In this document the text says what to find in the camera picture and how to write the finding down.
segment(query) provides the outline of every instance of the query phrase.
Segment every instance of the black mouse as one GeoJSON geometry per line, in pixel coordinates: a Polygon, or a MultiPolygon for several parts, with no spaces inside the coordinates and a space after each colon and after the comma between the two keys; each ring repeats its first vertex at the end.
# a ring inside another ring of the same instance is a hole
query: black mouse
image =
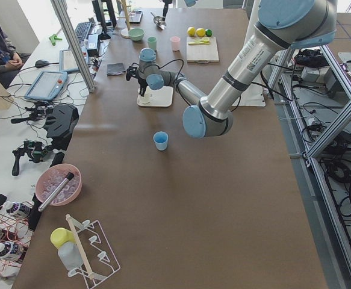
{"type": "Polygon", "coordinates": [[[40,60],[37,60],[35,62],[35,67],[36,68],[42,68],[42,67],[47,66],[47,65],[49,65],[49,61],[48,60],[40,59],[40,60]]]}

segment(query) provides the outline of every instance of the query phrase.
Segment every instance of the white cutting board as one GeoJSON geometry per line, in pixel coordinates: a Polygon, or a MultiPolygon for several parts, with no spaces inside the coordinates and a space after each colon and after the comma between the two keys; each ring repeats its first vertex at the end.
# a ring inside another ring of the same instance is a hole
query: white cutting board
{"type": "Polygon", "coordinates": [[[187,37],[186,39],[186,56],[187,62],[219,62],[217,39],[215,37],[210,38],[210,44],[198,44],[189,45],[188,42],[192,42],[196,37],[187,37]]]}

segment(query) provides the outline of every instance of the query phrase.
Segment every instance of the green cup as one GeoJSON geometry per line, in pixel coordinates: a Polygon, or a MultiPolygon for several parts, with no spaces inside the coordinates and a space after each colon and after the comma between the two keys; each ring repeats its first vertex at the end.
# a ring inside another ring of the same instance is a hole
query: green cup
{"type": "Polygon", "coordinates": [[[154,51],[157,50],[157,38],[156,37],[149,37],[147,39],[147,43],[149,45],[149,48],[151,48],[154,51]]]}

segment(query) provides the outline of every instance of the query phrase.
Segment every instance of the blue joint cap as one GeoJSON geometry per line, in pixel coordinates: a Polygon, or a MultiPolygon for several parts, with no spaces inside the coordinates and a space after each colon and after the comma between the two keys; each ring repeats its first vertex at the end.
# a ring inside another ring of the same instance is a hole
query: blue joint cap
{"type": "Polygon", "coordinates": [[[315,46],[321,46],[325,44],[329,44],[330,42],[333,41],[334,37],[336,35],[336,31],[313,37],[310,39],[304,39],[298,42],[293,42],[290,45],[290,48],[293,49],[301,49],[301,48],[309,48],[309,47],[315,47],[315,46]]]}
{"type": "Polygon", "coordinates": [[[151,48],[143,48],[140,51],[139,59],[144,62],[155,61],[155,59],[157,59],[157,54],[151,48]]]}
{"type": "Polygon", "coordinates": [[[147,76],[146,82],[152,90],[158,90],[164,87],[163,77],[159,74],[150,74],[147,76]]]}
{"type": "Polygon", "coordinates": [[[202,138],[206,134],[206,122],[197,105],[189,106],[183,112],[183,128],[190,137],[202,138]]]}
{"type": "Polygon", "coordinates": [[[314,3],[315,0],[262,0],[258,19],[267,28],[283,29],[304,18],[314,3]]]}

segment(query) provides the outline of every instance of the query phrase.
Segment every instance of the pink cup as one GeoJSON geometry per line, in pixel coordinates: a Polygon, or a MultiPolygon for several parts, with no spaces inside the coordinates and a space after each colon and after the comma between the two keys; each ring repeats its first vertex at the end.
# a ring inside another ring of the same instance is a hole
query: pink cup
{"type": "Polygon", "coordinates": [[[173,51],[178,51],[181,49],[181,39],[178,36],[173,36],[170,38],[171,49],[173,51]]]}

